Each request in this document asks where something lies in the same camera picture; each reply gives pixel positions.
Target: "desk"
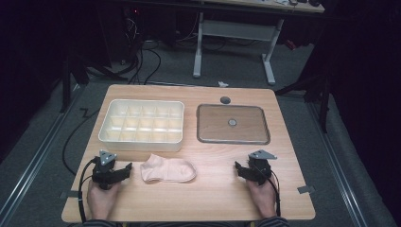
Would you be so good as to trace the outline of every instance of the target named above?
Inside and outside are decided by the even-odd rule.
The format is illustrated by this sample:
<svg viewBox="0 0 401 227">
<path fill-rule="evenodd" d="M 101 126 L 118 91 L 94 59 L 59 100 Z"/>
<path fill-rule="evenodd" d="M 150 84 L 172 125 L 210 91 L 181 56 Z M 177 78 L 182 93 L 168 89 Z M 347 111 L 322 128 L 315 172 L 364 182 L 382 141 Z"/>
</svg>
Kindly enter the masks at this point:
<svg viewBox="0 0 401 227">
<path fill-rule="evenodd" d="M 197 139 L 196 111 L 201 103 L 219 104 L 228 96 L 232 105 L 261 107 L 270 130 L 268 145 L 205 144 Z M 266 89 L 170 87 L 141 85 L 112 85 L 102 104 L 88 146 L 79 165 L 72 190 L 78 190 L 78 181 L 84 166 L 98 156 L 105 146 L 98 133 L 103 119 L 114 99 L 178 100 L 184 104 L 183 145 L 177 152 L 153 152 L 165 158 L 183 158 L 197 168 L 197 177 L 188 183 L 145 183 L 139 166 L 150 156 L 149 151 L 109 150 L 117 154 L 118 162 L 132 162 L 131 177 L 123 182 L 111 220 L 118 221 L 207 221 L 260 219 L 253 205 L 245 180 L 237 177 L 235 161 L 247 166 L 248 154 L 264 149 L 278 157 L 270 165 L 276 173 L 281 190 L 282 215 L 288 219 L 315 217 L 311 199 L 300 194 L 298 187 L 305 180 L 298 164 L 288 131 L 275 94 Z M 85 212 L 87 185 L 83 186 Z M 68 198 L 62 212 L 67 222 L 80 222 L 77 198 Z"/>
<path fill-rule="evenodd" d="M 296 6 L 283 5 L 276 3 L 273 0 L 261 1 L 261 0 L 202 0 L 208 3 L 219 3 L 219 4 L 231 4 L 240 5 L 246 7 L 266 8 L 266 9 L 279 9 L 286 11 L 298 11 L 298 12 L 324 12 L 324 7 L 319 5 L 318 7 L 312 7 L 308 3 L 298 3 Z M 203 35 L 220 36 L 227 38 L 238 38 L 248 39 L 257 41 L 269 42 L 269 48 L 266 54 L 262 55 L 262 62 L 265 67 L 266 77 L 270 85 L 275 84 L 274 74 L 270 65 L 270 58 L 273 53 L 273 49 L 277 43 L 278 36 L 284 19 L 280 19 L 276 26 L 257 26 L 240 23 L 229 23 L 214 20 L 203 20 L 203 13 L 200 13 L 199 29 L 198 29 L 198 45 L 197 52 L 195 54 L 194 63 L 194 78 L 201 76 L 201 43 Z"/>
</svg>

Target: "black cable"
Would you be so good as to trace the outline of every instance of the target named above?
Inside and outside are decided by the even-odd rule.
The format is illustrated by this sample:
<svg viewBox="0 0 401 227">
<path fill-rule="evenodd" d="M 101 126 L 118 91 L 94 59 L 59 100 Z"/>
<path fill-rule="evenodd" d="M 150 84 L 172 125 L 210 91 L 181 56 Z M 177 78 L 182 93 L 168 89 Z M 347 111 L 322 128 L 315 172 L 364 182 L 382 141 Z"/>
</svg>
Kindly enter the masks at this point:
<svg viewBox="0 0 401 227">
<path fill-rule="evenodd" d="M 120 71 L 116 72 L 115 74 L 118 75 L 118 76 L 121 76 L 121 75 L 123 75 L 123 74 L 129 73 L 129 72 L 132 71 L 137 65 L 138 65 L 138 59 L 137 59 L 137 57 L 135 56 L 134 59 L 132 60 L 132 63 L 130 64 L 130 66 L 128 66 L 127 68 L 125 68 L 125 69 L 123 69 L 123 70 L 120 70 Z M 92 70 L 89 69 L 88 67 L 85 68 L 85 71 L 86 71 L 88 74 L 90 74 L 90 75 L 92 75 L 92 76 L 95 76 L 95 77 L 104 77 L 104 76 L 105 76 L 105 75 L 102 74 L 102 73 L 97 73 L 97 72 L 92 71 Z"/>
<path fill-rule="evenodd" d="M 77 130 L 79 129 L 79 127 L 81 127 L 87 120 L 89 120 L 92 116 L 94 116 L 97 112 L 99 112 L 100 109 L 98 109 L 97 111 L 91 113 L 87 118 L 85 118 L 82 122 L 79 123 L 79 125 L 77 125 L 74 130 L 70 133 L 70 135 L 68 136 L 67 140 L 64 143 L 64 147 L 62 148 L 62 163 L 64 164 L 64 166 L 68 169 L 68 171 L 70 171 L 74 176 L 77 175 L 76 172 L 74 172 L 70 166 L 68 166 L 67 162 L 65 161 L 65 151 L 67 149 L 67 145 L 70 141 L 70 139 L 73 137 L 73 135 L 75 134 L 75 132 L 77 132 Z"/>
<path fill-rule="evenodd" d="M 183 46 L 183 47 L 191 47 L 191 46 L 194 46 L 194 45 L 196 45 L 198 43 L 198 41 L 196 41 L 196 40 L 193 41 L 193 39 L 197 38 L 197 37 L 198 36 L 194 36 L 194 37 L 188 38 L 188 39 L 186 39 L 184 41 L 177 41 L 176 44 L 180 45 L 180 46 Z"/>
<path fill-rule="evenodd" d="M 131 82 L 132 82 L 132 80 L 133 80 L 133 83 L 132 84 L 134 84 L 135 83 L 135 80 L 136 79 L 138 79 L 138 84 L 140 84 L 140 82 L 139 82 L 139 71 L 142 69 L 142 63 L 144 62 L 144 54 L 143 54 L 143 52 L 142 52 L 142 47 L 140 48 L 140 51 L 139 51 L 139 53 L 140 53 L 140 55 L 141 55 L 141 62 L 140 62 L 140 64 L 139 64 L 139 67 L 137 67 L 137 69 L 136 69 L 136 73 L 131 77 L 131 79 L 128 81 L 128 84 L 130 84 Z"/>
<path fill-rule="evenodd" d="M 147 77 L 147 79 L 145 79 L 144 85 L 146 85 L 148 83 L 148 80 L 150 79 L 150 77 L 153 76 L 154 73 L 156 73 L 156 71 L 159 69 L 160 65 L 162 64 L 162 58 L 160 57 L 160 55 L 158 53 L 154 52 L 151 49 L 149 49 L 148 51 L 152 52 L 153 54 L 155 54 L 157 56 L 157 58 L 159 58 L 159 63 L 157 65 L 156 69 Z"/>
<path fill-rule="evenodd" d="M 260 44 L 260 43 L 262 43 L 262 41 L 253 40 L 253 41 L 248 42 L 247 44 L 242 44 L 239 42 L 234 42 L 234 41 L 228 40 L 227 43 L 228 44 L 236 44 L 236 45 L 240 45 L 240 46 L 250 46 L 250 45 Z"/>
<path fill-rule="evenodd" d="M 268 181 L 269 181 L 269 183 L 271 184 L 271 186 L 273 187 L 274 192 L 275 192 L 275 194 L 276 194 L 276 203 L 277 203 L 276 213 L 277 213 L 277 216 L 278 216 L 278 217 L 281 217 L 281 207 L 280 207 L 280 183 L 278 182 L 278 178 L 277 178 L 277 176 L 275 175 L 275 173 L 274 173 L 273 171 L 272 171 L 271 173 L 274 175 L 274 177 L 275 177 L 275 179 L 276 179 L 277 187 L 274 186 L 274 183 L 271 181 L 271 179 L 268 179 Z"/>
<path fill-rule="evenodd" d="M 85 168 L 82 170 L 82 174 L 80 175 L 79 187 L 78 187 L 78 207 L 79 207 L 79 214 L 80 214 L 80 219 L 82 220 L 82 223 L 86 222 L 85 210 L 83 207 L 83 200 L 82 200 L 82 185 L 88 179 L 88 178 L 86 178 L 85 180 L 83 180 L 83 177 L 85 176 L 86 169 L 89 167 L 89 165 L 96 163 L 96 158 L 97 157 L 95 157 L 94 159 L 89 161 L 89 163 L 86 164 Z"/>
<path fill-rule="evenodd" d="M 221 46 L 219 46 L 218 48 L 215 48 L 215 49 L 207 48 L 204 46 L 204 44 L 202 45 L 202 48 L 205 50 L 210 50 L 210 51 L 218 51 L 218 50 L 222 49 L 226 44 L 227 44 L 227 39 L 223 38 L 223 44 Z"/>
<path fill-rule="evenodd" d="M 85 178 L 84 180 L 83 180 L 83 182 L 82 183 L 85 183 L 88 179 L 90 179 L 92 177 L 92 175 L 91 176 L 89 176 L 89 177 L 87 177 L 87 178 Z"/>
<path fill-rule="evenodd" d="M 199 17 L 200 17 L 200 13 L 198 12 L 198 13 L 197 13 L 197 17 L 195 18 L 194 25 L 192 26 L 192 29 L 191 29 L 191 31 L 189 32 L 189 34 L 188 34 L 187 36 L 185 36 L 184 38 L 180 39 L 180 40 L 176 40 L 176 44 L 179 44 L 179 45 L 181 45 L 181 46 L 185 46 L 185 45 L 180 44 L 180 42 L 187 41 L 187 40 L 192 40 L 192 39 L 198 37 L 198 35 L 194 35 L 194 36 L 192 36 L 192 37 L 191 37 L 191 35 L 192 35 L 192 34 L 194 33 L 194 31 L 195 31 L 195 28 L 196 28 L 196 26 L 197 26 L 197 24 L 198 24 L 198 18 L 199 18 Z"/>
<path fill-rule="evenodd" d="M 72 48 L 69 49 L 69 55 L 72 56 L 73 58 L 76 58 L 77 61 L 79 61 L 81 64 L 83 64 L 86 67 L 93 67 L 100 73 L 104 74 L 105 76 L 109 77 L 110 79 L 115 79 L 115 80 L 126 80 L 125 78 L 120 77 L 116 73 L 112 72 L 111 70 L 103 67 L 103 65 L 96 63 L 94 61 L 91 61 L 87 59 L 85 56 L 82 56 L 78 54 L 77 51 L 73 50 Z"/>
<path fill-rule="evenodd" d="M 280 206 L 280 183 L 278 182 L 278 178 L 277 178 L 277 175 L 271 170 L 270 172 L 271 172 L 271 174 L 274 176 L 274 178 L 276 179 L 276 182 L 277 182 L 277 187 L 274 185 L 274 183 L 271 181 L 271 179 L 270 178 L 268 178 L 263 172 L 262 172 L 262 170 L 260 170 L 257 166 L 254 166 L 256 169 L 257 169 L 257 171 L 259 171 L 261 174 L 262 174 L 262 176 L 264 176 L 265 178 L 266 178 L 266 180 L 268 180 L 269 181 L 269 183 L 271 184 L 271 186 L 273 187 L 273 190 L 274 190 L 274 192 L 275 192 L 275 194 L 276 194 L 276 204 L 277 204 L 277 206 L 276 206 L 276 214 L 277 214 L 277 216 L 278 217 L 281 217 L 281 206 Z"/>
</svg>

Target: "black tape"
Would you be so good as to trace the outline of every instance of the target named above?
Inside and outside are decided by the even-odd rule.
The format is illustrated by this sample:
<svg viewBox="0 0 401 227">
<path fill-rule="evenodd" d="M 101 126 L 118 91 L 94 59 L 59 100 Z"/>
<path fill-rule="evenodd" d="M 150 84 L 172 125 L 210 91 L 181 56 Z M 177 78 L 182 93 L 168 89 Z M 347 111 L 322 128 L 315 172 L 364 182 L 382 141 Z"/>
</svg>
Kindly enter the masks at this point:
<svg viewBox="0 0 401 227">
<path fill-rule="evenodd" d="M 69 191 L 69 192 L 64 192 L 62 191 L 59 195 L 59 198 L 62 200 L 67 199 L 68 197 L 70 198 L 77 198 L 78 197 L 78 191 Z"/>
<path fill-rule="evenodd" d="M 314 193 L 316 190 L 315 190 L 315 187 L 314 186 L 308 186 L 308 185 L 305 185 L 305 186 L 302 186 L 302 187 L 298 187 L 298 192 L 300 193 L 300 194 L 304 194 L 304 193 L 306 193 L 306 192 L 308 192 L 309 194 L 312 194 L 312 193 Z"/>
</svg>

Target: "small round object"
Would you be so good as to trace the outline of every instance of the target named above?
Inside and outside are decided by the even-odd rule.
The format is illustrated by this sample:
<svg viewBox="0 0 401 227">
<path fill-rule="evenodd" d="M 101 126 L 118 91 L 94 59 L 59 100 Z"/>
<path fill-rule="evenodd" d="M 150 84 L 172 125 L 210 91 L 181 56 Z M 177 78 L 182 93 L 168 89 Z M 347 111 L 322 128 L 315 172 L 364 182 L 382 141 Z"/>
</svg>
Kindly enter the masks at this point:
<svg viewBox="0 0 401 227">
<path fill-rule="evenodd" d="M 230 119 L 230 120 L 228 120 L 228 124 L 229 124 L 230 126 L 236 126 L 236 120 Z"/>
<path fill-rule="evenodd" d="M 231 99 L 229 97 L 227 97 L 227 96 L 223 96 L 223 97 L 220 98 L 220 102 L 222 104 L 230 104 Z"/>
</svg>

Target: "tray compartment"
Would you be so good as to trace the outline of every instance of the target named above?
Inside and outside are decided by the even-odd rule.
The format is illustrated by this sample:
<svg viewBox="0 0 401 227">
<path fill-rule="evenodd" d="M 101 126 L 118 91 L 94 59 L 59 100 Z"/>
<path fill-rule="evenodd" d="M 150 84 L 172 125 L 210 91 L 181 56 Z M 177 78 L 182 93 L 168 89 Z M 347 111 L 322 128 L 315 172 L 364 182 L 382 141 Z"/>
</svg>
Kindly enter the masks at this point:
<svg viewBox="0 0 401 227">
<path fill-rule="evenodd" d="M 113 150 L 178 151 L 183 140 L 183 104 L 113 100 L 98 138 Z"/>
</svg>

